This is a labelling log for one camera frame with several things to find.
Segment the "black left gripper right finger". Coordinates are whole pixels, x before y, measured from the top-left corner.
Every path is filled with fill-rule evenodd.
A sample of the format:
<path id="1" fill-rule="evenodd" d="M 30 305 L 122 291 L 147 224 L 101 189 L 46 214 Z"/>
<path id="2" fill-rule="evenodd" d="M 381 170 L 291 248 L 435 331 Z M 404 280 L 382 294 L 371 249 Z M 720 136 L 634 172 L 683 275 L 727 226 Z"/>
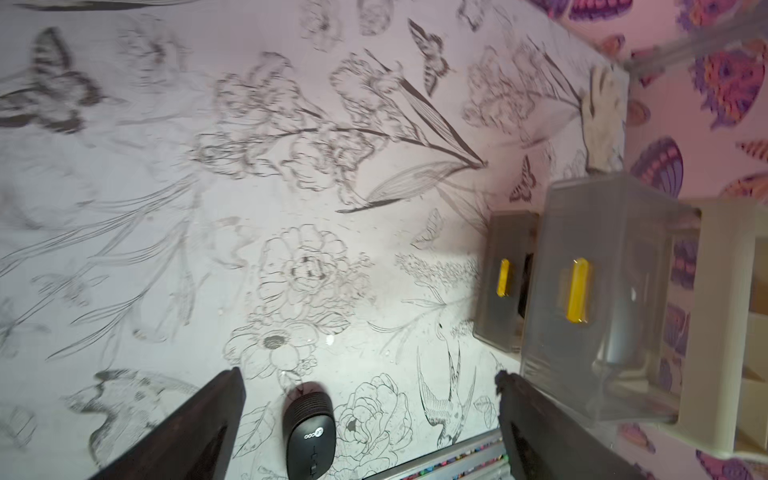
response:
<path id="1" fill-rule="evenodd" d="M 499 426 L 515 479 L 642 479 L 523 377 L 495 376 Z"/>

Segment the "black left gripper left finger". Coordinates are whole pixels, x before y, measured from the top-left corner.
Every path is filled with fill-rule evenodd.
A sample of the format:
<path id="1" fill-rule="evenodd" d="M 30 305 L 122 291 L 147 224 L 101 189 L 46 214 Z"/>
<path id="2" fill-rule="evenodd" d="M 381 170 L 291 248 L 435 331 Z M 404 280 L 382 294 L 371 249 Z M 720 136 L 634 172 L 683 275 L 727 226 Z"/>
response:
<path id="1" fill-rule="evenodd" d="M 246 400 L 241 370 L 224 370 L 95 479 L 223 479 Z"/>

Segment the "black computer mouse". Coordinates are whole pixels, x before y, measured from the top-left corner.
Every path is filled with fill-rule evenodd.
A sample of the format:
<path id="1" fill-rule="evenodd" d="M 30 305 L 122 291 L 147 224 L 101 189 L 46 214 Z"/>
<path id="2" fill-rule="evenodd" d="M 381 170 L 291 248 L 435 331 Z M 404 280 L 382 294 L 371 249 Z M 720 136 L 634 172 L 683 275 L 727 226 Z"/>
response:
<path id="1" fill-rule="evenodd" d="M 304 392 L 293 399 L 282 418 L 285 465 L 290 480 L 320 479 L 336 454 L 336 420 L 333 403 L 323 389 Z"/>

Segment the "grey translucent drawer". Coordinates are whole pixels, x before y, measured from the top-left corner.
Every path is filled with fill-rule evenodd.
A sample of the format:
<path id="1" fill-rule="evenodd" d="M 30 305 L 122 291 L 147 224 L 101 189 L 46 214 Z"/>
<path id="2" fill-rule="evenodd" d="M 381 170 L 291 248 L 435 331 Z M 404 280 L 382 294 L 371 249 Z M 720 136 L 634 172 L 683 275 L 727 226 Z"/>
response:
<path id="1" fill-rule="evenodd" d="M 674 243 L 700 212 L 627 174 L 553 184 L 541 216 L 522 376 L 586 424 L 662 422 L 658 377 Z"/>
<path id="2" fill-rule="evenodd" d="M 489 221 L 473 335 L 506 354 L 522 348 L 539 215 L 498 212 Z"/>

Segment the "cream drawer organizer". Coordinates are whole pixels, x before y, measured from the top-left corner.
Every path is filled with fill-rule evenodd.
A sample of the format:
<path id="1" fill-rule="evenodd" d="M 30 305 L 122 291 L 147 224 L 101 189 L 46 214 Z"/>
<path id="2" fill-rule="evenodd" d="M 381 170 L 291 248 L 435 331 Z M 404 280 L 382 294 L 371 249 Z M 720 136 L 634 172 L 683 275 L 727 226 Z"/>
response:
<path id="1" fill-rule="evenodd" d="M 767 459 L 767 208 L 696 202 L 701 212 L 682 389 L 672 437 L 718 459 Z"/>

